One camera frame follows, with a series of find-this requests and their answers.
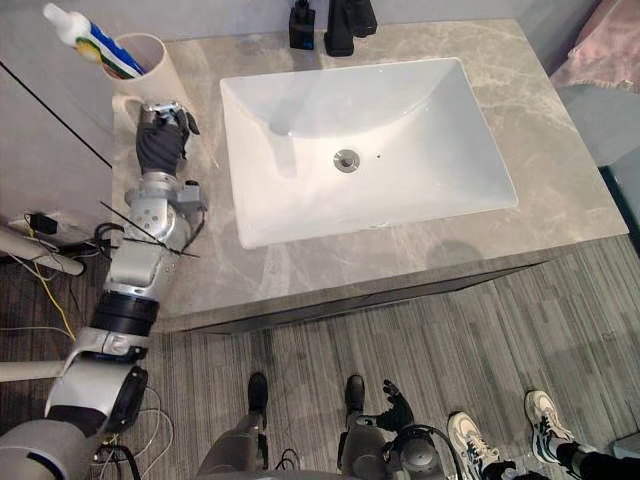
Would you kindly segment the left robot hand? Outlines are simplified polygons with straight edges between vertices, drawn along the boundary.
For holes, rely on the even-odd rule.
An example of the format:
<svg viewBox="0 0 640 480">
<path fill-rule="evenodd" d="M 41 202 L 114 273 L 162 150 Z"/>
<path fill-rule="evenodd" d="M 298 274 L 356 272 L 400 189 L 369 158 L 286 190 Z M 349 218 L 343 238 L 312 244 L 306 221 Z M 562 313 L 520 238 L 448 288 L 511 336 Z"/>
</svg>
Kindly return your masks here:
<svg viewBox="0 0 640 480">
<path fill-rule="evenodd" d="M 199 134 L 195 117 L 179 102 L 143 103 L 136 129 L 136 156 L 141 173 L 176 176 L 186 160 L 189 138 Z"/>
</svg>

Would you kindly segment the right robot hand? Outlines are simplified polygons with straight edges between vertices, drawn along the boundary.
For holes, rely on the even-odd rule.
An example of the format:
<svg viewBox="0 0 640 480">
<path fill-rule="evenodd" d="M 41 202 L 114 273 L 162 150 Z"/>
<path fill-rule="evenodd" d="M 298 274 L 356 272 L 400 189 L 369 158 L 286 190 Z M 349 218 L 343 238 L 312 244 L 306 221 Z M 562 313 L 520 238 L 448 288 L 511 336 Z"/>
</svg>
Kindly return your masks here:
<svg viewBox="0 0 640 480">
<path fill-rule="evenodd" d="M 415 417 L 409 402 L 400 389 L 388 379 L 383 381 L 383 392 L 391 408 L 376 416 L 379 428 L 389 432 L 400 432 L 412 425 Z"/>
</svg>

